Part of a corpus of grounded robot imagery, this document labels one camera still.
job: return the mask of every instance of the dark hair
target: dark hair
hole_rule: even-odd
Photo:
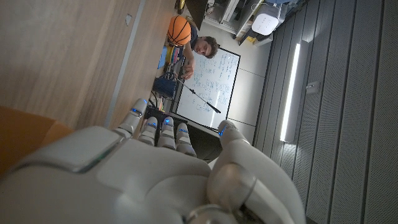
[[[205,41],[210,44],[211,52],[206,58],[213,58],[217,54],[218,44],[214,37],[205,37]]]

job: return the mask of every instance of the blue led light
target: blue led light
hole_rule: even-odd
[[[225,129],[226,129],[226,126],[224,126],[223,130],[220,133],[218,133],[218,135],[222,136],[224,131],[225,131]]]

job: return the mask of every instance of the orange basketball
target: orange basketball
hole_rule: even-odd
[[[191,40],[191,26],[182,16],[174,16],[170,21],[167,31],[169,41],[175,45],[183,46]]]

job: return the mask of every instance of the floor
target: floor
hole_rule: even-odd
[[[74,129],[117,126],[150,95],[174,3],[1,1],[0,105]]]

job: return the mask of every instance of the perforated acoustic panel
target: perforated acoustic panel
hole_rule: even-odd
[[[274,92],[272,94],[272,103],[271,103],[271,108],[269,110],[266,138],[264,140],[264,147],[268,146],[269,150],[272,150],[272,144],[274,142],[276,120],[278,118],[280,96],[282,94],[282,89],[284,85],[286,63],[287,63],[287,57],[289,56],[290,40],[292,38],[293,25],[294,22],[287,21],[287,23],[285,23],[284,38],[282,41],[282,48],[280,50],[280,57],[279,57],[277,74],[276,74]],[[275,160],[275,157],[272,155],[272,151],[271,151],[271,159],[274,159],[274,161],[278,163],[278,165],[280,165],[280,161]]]
[[[308,69],[306,70],[308,71],[308,80],[310,80],[309,70],[311,66],[313,38],[315,36],[315,26],[318,17],[318,7],[319,7],[319,0],[311,0],[308,2],[307,11],[305,13],[302,39],[309,43],[308,62],[307,62]],[[316,80],[316,78],[317,74],[312,73],[311,79]],[[293,182],[298,190],[298,193],[300,194],[303,204],[305,205],[305,202],[307,201],[307,192],[308,192],[310,169],[312,164],[313,147],[309,146],[311,141],[310,135],[302,134],[302,132],[309,134],[311,130],[315,128],[312,122],[310,122],[312,119],[312,115],[315,115],[315,112],[309,111],[309,109],[311,108],[309,102],[307,102],[307,104],[304,103],[303,107],[304,107],[303,118],[300,128],[300,135],[299,135],[300,139],[298,141],[298,146],[297,146]]]
[[[299,43],[302,39],[306,8],[307,6],[305,6],[300,12],[296,13],[295,15],[292,40],[290,42],[290,55],[289,55],[289,60],[287,62],[288,66],[286,68],[286,74],[288,77],[290,77],[290,74],[292,72],[292,64],[293,64],[292,60],[294,56],[293,52],[295,50],[296,44]],[[289,86],[289,81],[290,78],[285,78],[284,86],[286,87],[286,89]],[[286,102],[286,95],[284,95],[284,98],[282,97],[282,100],[280,102],[279,117],[277,124],[277,126],[279,127],[278,130],[280,130],[280,126],[282,125],[281,122],[283,122],[285,102]],[[300,123],[296,125],[296,133],[299,132],[299,127]],[[279,141],[279,138],[280,134],[277,132],[274,138],[274,142]],[[294,157],[296,155],[296,145],[297,144],[285,143],[283,145],[283,150],[282,150],[283,153],[282,153],[282,160],[280,166],[290,178],[292,178],[293,176],[293,165],[294,165]]]
[[[275,32],[274,38],[277,38],[278,32]],[[266,104],[266,93],[268,89],[269,83],[269,76],[271,72],[271,65],[274,58],[274,50],[275,50],[275,43],[272,43],[271,51],[269,52],[269,66],[267,66],[267,73],[266,73],[266,80],[264,84],[264,89],[262,93],[262,101],[259,110],[259,120],[256,127],[256,139],[254,142],[254,147],[262,151],[262,146],[264,144],[264,138],[266,137],[266,129],[267,129],[267,120],[268,117],[265,118],[265,114],[268,114],[269,105]]]
[[[330,223],[361,223],[381,8],[356,5]]]
[[[398,221],[397,11],[396,0],[384,1],[365,223]]]
[[[263,134],[261,138],[264,140],[262,142],[261,141],[257,142],[257,144],[260,144],[260,146],[261,146],[262,153],[264,153],[266,156],[271,156],[272,146],[265,144],[265,137],[266,137],[266,130],[267,130],[267,125],[268,125],[269,110],[271,108],[271,102],[272,102],[272,94],[274,92],[276,73],[278,70],[280,50],[282,48],[284,31],[285,31],[285,24],[282,24],[278,28],[278,31],[277,31],[277,38],[275,40],[275,49],[274,49],[274,53],[272,55],[271,70],[269,72],[267,91],[266,91],[264,106],[263,106],[264,110],[263,110],[263,113],[261,116],[261,129],[260,129],[259,135]]]
[[[272,137],[271,159],[273,159],[278,165],[280,165],[280,159],[282,158],[282,150],[284,145],[284,143],[280,140],[280,129],[284,116],[283,114],[285,108],[285,99],[287,96],[287,90],[289,88],[288,80],[290,77],[290,72],[288,72],[288,70],[290,69],[288,67],[291,66],[290,64],[292,61],[292,54],[290,52],[292,50],[291,39],[295,24],[294,20],[295,16],[293,16],[286,22],[284,44],[286,44],[287,47],[282,46],[282,51],[280,52],[280,66],[277,73],[277,81],[280,83],[275,84],[276,89],[274,90],[274,97],[272,99],[273,106],[271,105],[272,113],[270,113],[270,120],[268,122],[268,125],[271,128],[271,125],[274,125],[274,135],[266,135],[266,140]]]
[[[317,223],[329,217],[354,7],[355,0],[336,0],[308,193],[307,215]]]

